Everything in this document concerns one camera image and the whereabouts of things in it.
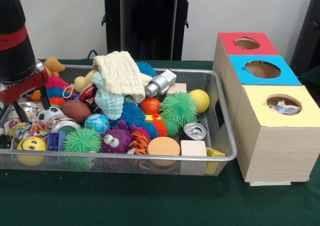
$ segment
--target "black stand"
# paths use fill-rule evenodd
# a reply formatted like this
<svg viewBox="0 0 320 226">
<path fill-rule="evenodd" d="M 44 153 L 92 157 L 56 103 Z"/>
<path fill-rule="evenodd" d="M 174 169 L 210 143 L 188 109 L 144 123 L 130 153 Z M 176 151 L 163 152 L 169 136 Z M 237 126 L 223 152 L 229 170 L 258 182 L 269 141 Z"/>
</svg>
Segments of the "black stand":
<svg viewBox="0 0 320 226">
<path fill-rule="evenodd" d="M 320 0 L 311 0 L 291 61 L 298 75 L 320 65 Z"/>
<path fill-rule="evenodd" d="M 181 60 L 187 0 L 104 0 L 107 53 L 136 60 Z"/>
</svg>

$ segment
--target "googly eye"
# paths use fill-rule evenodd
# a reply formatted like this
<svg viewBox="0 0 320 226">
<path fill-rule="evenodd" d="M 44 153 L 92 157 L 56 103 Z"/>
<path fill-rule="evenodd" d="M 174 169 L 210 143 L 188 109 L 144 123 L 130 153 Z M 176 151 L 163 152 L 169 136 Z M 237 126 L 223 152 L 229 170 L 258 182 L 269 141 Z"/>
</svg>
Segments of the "googly eye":
<svg viewBox="0 0 320 226">
<path fill-rule="evenodd" d="M 117 138 L 113 138 L 113 139 L 110 140 L 109 145 L 112 148 L 116 148 L 116 147 L 119 146 L 119 140 Z"/>
<path fill-rule="evenodd" d="M 113 139 L 114 137 L 112 137 L 111 135 L 106 135 L 103 138 L 103 141 L 105 144 L 110 144 L 110 141 Z"/>
</svg>

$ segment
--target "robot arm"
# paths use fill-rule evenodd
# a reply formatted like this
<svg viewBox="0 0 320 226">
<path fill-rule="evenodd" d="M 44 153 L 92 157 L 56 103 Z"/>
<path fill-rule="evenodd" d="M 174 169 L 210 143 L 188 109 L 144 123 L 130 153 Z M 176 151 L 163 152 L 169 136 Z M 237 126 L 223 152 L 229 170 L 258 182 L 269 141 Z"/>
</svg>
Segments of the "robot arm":
<svg viewBox="0 0 320 226">
<path fill-rule="evenodd" d="M 20 0 L 0 0 L 0 101 L 12 103 L 23 122 L 28 118 L 17 100 L 26 93 L 39 89 L 43 107 L 50 107 L 48 74 L 35 60 L 25 22 Z"/>
</svg>

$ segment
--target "purple plush toy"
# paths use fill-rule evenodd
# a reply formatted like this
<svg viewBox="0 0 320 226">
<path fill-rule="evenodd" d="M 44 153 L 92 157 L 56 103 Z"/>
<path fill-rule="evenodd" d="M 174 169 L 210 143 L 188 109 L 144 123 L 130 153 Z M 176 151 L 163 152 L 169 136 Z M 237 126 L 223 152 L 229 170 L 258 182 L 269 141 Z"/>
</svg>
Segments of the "purple plush toy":
<svg viewBox="0 0 320 226">
<path fill-rule="evenodd" d="M 137 130 L 135 124 L 127 131 L 127 123 L 123 120 L 119 121 L 118 126 L 108 129 L 102 136 L 102 150 L 105 153 L 127 153 L 128 145 L 134 140 L 131 133 Z"/>
</svg>

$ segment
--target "mesh basket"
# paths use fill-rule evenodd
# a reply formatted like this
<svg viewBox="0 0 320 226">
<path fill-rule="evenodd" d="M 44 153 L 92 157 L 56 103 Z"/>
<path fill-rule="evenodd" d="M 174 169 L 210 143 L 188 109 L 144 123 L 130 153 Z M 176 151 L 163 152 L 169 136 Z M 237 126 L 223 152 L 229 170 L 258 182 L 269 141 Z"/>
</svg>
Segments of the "mesh basket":
<svg viewBox="0 0 320 226">
<path fill-rule="evenodd" d="M 60 73 L 68 83 L 86 75 L 92 66 L 66 65 Z M 157 69 L 158 74 L 164 69 Z M 213 71 L 173 69 L 177 83 L 186 83 L 187 91 L 202 89 L 210 96 L 210 107 L 198 116 L 207 129 L 206 147 L 223 152 L 226 157 L 153 156 L 108 153 L 73 153 L 0 149 L 0 168 L 49 171 L 91 171 L 115 173 L 153 173 L 172 175 L 214 175 L 228 161 L 235 159 L 237 148 L 219 78 Z M 11 107 L 0 121 L 4 126 Z"/>
</svg>

